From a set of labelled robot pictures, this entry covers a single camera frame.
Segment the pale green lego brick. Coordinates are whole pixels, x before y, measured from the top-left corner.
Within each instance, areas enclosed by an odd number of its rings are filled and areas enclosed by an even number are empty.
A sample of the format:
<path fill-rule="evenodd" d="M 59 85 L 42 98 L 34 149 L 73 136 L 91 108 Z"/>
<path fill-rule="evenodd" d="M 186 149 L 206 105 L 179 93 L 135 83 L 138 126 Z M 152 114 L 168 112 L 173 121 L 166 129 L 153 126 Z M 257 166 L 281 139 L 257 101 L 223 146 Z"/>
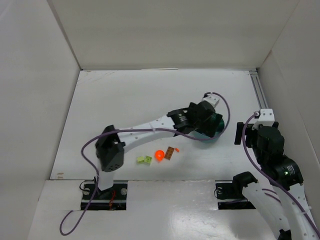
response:
<path fill-rule="evenodd" d="M 144 157 L 144 156 L 138 156 L 138 157 L 136 158 L 136 162 L 137 162 L 138 164 L 144 163 L 144 162 L 145 162 L 145 157 Z"/>

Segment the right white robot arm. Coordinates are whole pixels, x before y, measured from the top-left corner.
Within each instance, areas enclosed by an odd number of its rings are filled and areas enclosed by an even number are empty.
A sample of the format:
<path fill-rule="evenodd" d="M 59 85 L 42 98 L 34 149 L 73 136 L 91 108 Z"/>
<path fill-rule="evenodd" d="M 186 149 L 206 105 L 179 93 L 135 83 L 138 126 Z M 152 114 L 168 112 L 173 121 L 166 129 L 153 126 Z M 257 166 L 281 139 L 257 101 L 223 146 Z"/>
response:
<path fill-rule="evenodd" d="M 247 198 L 271 229 L 277 240 L 318 240 L 320 231 L 313 220 L 305 195 L 304 179 L 299 166 L 284 154 L 285 139 L 278 122 L 270 126 L 238 122 L 235 145 L 251 148 L 256 158 L 253 166 L 269 180 L 280 205 L 277 206 L 259 181 L 249 172 L 235 175 L 234 190 Z"/>

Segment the orange round lego dish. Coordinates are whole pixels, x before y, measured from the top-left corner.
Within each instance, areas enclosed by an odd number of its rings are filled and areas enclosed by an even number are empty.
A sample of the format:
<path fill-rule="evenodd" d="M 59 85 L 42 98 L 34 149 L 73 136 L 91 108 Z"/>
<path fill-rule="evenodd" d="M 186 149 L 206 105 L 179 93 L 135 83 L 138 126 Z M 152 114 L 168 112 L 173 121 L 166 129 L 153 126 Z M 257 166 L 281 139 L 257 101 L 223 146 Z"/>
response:
<path fill-rule="evenodd" d="M 165 157 L 165 152 L 159 149 L 155 152 L 154 157 L 158 162 L 161 162 Z"/>

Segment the brown long lego plate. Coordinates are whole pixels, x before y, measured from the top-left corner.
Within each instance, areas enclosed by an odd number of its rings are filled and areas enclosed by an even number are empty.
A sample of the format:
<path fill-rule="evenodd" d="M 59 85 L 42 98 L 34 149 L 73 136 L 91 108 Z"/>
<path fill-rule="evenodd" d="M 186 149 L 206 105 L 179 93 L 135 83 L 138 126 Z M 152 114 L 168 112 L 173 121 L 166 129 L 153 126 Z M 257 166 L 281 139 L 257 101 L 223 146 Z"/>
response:
<path fill-rule="evenodd" d="M 174 152 L 175 152 L 175 148 L 169 146 L 167 148 L 167 151 L 165 152 L 164 158 L 167 160 L 170 160 Z"/>

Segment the green hollow lego brick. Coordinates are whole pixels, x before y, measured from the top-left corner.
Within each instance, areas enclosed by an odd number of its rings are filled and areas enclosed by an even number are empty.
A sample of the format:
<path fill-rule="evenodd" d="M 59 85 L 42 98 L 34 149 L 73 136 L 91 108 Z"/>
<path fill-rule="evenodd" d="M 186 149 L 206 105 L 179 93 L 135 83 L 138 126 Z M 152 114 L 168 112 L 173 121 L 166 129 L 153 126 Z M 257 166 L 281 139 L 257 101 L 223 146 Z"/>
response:
<path fill-rule="evenodd" d="M 143 163 L 150 165 L 152 163 L 153 158 L 151 156 L 146 155 L 143 159 Z"/>

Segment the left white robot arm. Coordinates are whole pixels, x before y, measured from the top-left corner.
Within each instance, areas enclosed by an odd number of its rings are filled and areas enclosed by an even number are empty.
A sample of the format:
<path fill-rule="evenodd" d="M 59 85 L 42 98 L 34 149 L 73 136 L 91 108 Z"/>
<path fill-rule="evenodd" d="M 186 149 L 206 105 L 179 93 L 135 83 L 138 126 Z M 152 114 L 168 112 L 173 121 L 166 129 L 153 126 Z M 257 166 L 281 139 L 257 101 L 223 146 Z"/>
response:
<path fill-rule="evenodd" d="M 95 143 L 100 164 L 98 189 L 106 191 L 113 187 L 114 171 L 123 166 L 125 153 L 138 146 L 179 135 L 189 137 L 191 132 L 199 133 L 199 139 L 216 137 L 224 128 L 223 116 L 215 109 L 218 103 L 218 97 L 191 102 L 186 108 L 172 110 L 156 120 L 121 132 L 116 132 L 113 125 L 107 126 L 102 132 L 106 136 Z"/>

